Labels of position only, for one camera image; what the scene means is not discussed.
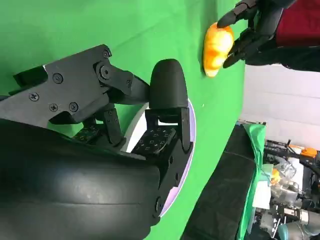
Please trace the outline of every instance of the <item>green cloth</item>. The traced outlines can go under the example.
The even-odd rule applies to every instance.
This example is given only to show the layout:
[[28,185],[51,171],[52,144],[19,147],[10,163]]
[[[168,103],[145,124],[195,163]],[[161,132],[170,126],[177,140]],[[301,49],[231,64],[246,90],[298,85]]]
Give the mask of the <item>green cloth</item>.
[[[243,103],[244,63],[209,79],[202,71],[208,27],[239,0],[9,0],[0,7],[0,95],[17,89],[12,76],[106,44],[118,68],[150,82],[162,59],[180,61],[197,120],[193,162],[186,182],[148,240],[178,240],[216,168]],[[246,27],[241,21],[235,36]],[[117,106],[125,130],[140,106]],[[54,129],[72,136],[81,125]]]
[[252,215],[252,204],[254,202],[255,192],[257,184],[259,182],[260,174],[263,167],[263,156],[265,149],[265,139],[266,139],[266,126],[261,124],[244,124],[244,129],[250,137],[251,146],[254,152],[254,160],[256,162],[256,172],[251,181],[251,186],[246,196],[246,202],[244,206],[244,211],[239,225],[239,231],[237,233],[237,240],[243,240],[246,235],[248,224]]

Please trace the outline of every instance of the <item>orange plush toy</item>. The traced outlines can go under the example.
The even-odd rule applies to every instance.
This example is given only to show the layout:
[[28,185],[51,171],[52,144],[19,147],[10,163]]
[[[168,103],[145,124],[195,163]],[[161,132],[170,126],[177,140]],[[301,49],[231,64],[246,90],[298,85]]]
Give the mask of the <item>orange plush toy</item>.
[[203,68],[208,77],[215,77],[234,45],[231,27],[217,28],[212,24],[206,32],[203,50]]

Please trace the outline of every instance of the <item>machinery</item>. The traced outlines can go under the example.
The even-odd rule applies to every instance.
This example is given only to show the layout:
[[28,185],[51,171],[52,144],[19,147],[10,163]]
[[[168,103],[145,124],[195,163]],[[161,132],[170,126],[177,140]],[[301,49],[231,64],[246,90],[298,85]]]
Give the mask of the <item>machinery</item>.
[[[99,45],[21,72],[1,96],[0,239],[141,240],[160,221],[193,150],[184,73],[162,60],[148,85],[111,56]],[[115,104],[147,102],[146,132],[120,151]],[[69,138],[48,122],[84,127]]]
[[[320,236],[320,162],[305,152],[297,154],[290,142],[284,144],[267,140],[264,162],[274,164],[276,168],[288,173],[288,168],[282,166],[292,167],[291,160],[294,158],[302,167],[302,172],[288,173],[277,184],[272,175],[270,209],[257,209],[254,224],[269,234],[269,237],[263,239],[317,240]],[[298,185],[286,178],[295,178],[302,184]]]
[[223,67],[228,68],[239,60],[246,60],[259,51],[275,34],[284,9],[296,0],[242,0],[226,13],[218,27],[225,28],[239,20],[248,20],[248,28],[234,42]]

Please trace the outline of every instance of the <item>robotic hand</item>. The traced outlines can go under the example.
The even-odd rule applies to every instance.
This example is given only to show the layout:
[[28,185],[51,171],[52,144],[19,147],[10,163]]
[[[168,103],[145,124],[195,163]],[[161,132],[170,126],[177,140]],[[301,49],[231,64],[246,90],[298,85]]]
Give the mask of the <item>robotic hand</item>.
[[[159,222],[193,149],[183,70],[162,60],[149,86],[110,57],[100,45],[19,73],[22,90],[0,97],[0,239],[140,240]],[[147,131],[119,151],[114,104],[147,102]]]
[[234,42],[228,58],[223,64],[228,68],[239,60],[246,60],[258,48],[272,39],[281,19],[283,10],[296,0],[242,0],[235,8],[225,14],[217,23],[218,28],[248,20],[248,28]]

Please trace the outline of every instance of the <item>bolt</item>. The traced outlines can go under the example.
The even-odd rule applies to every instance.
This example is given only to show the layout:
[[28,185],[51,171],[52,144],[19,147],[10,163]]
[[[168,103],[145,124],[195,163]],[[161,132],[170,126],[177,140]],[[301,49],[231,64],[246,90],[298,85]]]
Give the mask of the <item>bolt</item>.
[[61,84],[64,81],[64,77],[60,73],[53,74],[52,79],[56,84]]
[[105,59],[111,57],[111,52],[109,50],[107,50],[107,49],[103,50],[103,57]]
[[36,93],[36,92],[30,92],[29,93],[29,99],[32,101],[32,102],[36,102],[39,100],[39,94]]
[[76,112],[76,111],[78,111],[79,106],[78,106],[78,104],[76,102],[71,102],[69,104],[69,109],[70,109],[71,112]]
[[50,109],[51,112],[56,112],[56,111],[58,111],[58,105],[55,104],[55,103],[51,103],[49,105],[49,109]]
[[103,79],[109,80],[109,71],[108,68],[105,65],[102,65],[100,67],[100,75]]
[[126,81],[126,86],[127,86],[128,88],[131,87],[131,84],[132,84],[132,81],[131,81],[131,80],[127,80],[127,81]]

